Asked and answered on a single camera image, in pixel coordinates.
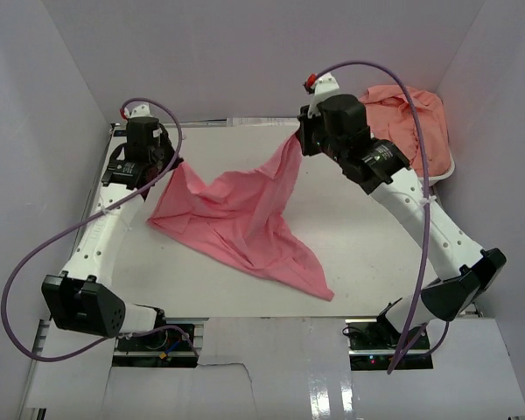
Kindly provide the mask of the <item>pink t shirt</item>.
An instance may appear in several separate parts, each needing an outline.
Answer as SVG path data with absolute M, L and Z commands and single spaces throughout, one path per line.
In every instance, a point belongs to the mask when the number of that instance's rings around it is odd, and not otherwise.
M 284 209 L 302 161 L 290 136 L 259 167 L 206 184 L 188 164 L 172 172 L 148 225 L 231 268 L 330 301 L 319 259 L 290 230 Z

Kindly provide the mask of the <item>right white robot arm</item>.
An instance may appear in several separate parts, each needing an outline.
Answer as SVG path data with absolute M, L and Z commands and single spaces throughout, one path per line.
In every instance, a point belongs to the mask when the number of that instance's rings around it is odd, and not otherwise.
M 305 156 L 327 155 L 342 174 L 385 207 L 426 252 L 436 274 L 418 297 L 389 304 L 376 319 L 378 340 L 396 349 L 410 330 L 434 319 L 453 321 L 492 284 L 507 262 L 498 248 L 485 249 L 467 236 L 435 201 L 389 140 L 373 137 L 364 106 L 351 94 L 303 106 L 296 137 Z

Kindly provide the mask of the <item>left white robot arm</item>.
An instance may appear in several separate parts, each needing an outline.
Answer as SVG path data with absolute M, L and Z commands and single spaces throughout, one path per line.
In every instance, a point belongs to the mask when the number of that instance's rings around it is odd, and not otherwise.
M 59 329 L 107 338 L 137 333 L 147 348 L 157 349 L 168 331 L 157 321 L 160 311 L 124 302 L 111 286 L 123 239 L 147 195 L 138 189 L 178 161 L 157 118 L 131 117 L 125 131 L 125 143 L 113 150 L 101 177 L 98 219 L 87 225 L 62 271 L 44 279 L 41 291 Z

